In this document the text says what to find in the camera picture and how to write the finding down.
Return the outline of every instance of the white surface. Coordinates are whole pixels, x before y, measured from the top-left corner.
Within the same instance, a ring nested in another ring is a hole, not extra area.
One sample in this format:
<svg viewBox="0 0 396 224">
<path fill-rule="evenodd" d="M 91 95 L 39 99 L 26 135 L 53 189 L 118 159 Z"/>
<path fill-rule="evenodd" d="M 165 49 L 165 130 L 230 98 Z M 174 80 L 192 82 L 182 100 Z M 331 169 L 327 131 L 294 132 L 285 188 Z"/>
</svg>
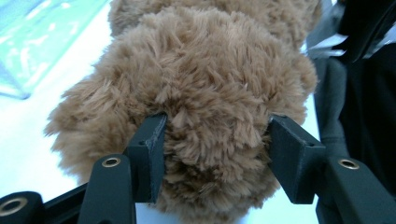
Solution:
<svg viewBox="0 0 396 224">
<path fill-rule="evenodd" d="M 108 45 L 106 23 L 108 7 L 81 35 L 53 67 L 32 97 L 19 101 L 0 97 L 0 197 L 12 192 L 30 190 L 40 193 L 46 202 L 76 186 L 73 178 L 57 168 L 59 158 L 50 153 L 53 137 L 44 137 L 50 111 L 59 104 L 60 95 L 88 75 Z M 304 128 L 318 138 L 313 97 L 307 101 L 308 117 Z M 137 204 L 139 224 L 178 223 L 171 215 Z M 237 223 L 318 223 L 314 205 L 294 205 L 283 190 L 268 200 L 263 209 L 251 209 Z"/>
</svg>

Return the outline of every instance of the teddy bear ear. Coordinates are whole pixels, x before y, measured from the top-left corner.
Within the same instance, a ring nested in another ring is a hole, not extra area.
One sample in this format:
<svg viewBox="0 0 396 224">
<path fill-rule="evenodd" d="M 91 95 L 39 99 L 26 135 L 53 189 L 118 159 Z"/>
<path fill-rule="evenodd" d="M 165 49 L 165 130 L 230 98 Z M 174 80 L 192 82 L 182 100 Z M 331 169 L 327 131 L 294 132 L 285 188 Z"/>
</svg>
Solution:
<svg viewBox="0 0 396 224">
<path fill-rule="evenodd" d="M 111 35 L 115 37 L 126 29 L 136 27 L 142 16 L 160 12 L 166 2 L 163 0 L 112 0 L 108 13 Z"/>
</svg>

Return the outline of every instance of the brown plush toy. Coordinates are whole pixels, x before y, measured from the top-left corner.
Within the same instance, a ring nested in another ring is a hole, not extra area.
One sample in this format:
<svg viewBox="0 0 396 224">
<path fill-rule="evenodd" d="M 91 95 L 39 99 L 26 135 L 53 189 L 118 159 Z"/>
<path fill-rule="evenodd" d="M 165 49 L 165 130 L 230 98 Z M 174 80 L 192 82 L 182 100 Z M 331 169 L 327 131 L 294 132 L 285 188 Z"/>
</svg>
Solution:
<svg viewBox="0 0 396 224">
<path fill-rule="evenodd" d="M 269 117 L 304 121 L 317 78 L 299 47 L 319 12 L 319 0 L 113 0 L 112 44 L 49 116 L 61 167 L 88 181 L 96 160 L 165 112 L 157 209 L 233 223 L 262 206 L 279 186 Z"/>
</svg>

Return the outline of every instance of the teddy bear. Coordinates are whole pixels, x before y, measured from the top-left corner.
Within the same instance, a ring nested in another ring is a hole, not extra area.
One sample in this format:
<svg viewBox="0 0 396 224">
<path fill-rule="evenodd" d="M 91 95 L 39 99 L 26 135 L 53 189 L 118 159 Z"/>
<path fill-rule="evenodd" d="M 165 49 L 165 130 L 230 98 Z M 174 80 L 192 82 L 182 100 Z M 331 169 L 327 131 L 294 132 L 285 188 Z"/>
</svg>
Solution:
<svg viewBox="0 0 396 224">
<path fill-rule="evenodd" d="M 166 113 L 155 209 L 234 223 L 279 188 L 267 127 L 271 115 L 304 122 L 317 76 L 299 48 L 319 17 L 319 0 L 113 0 L 112 43 L 49 115 L 60 167 L 89 181 Z"/>
</svg>

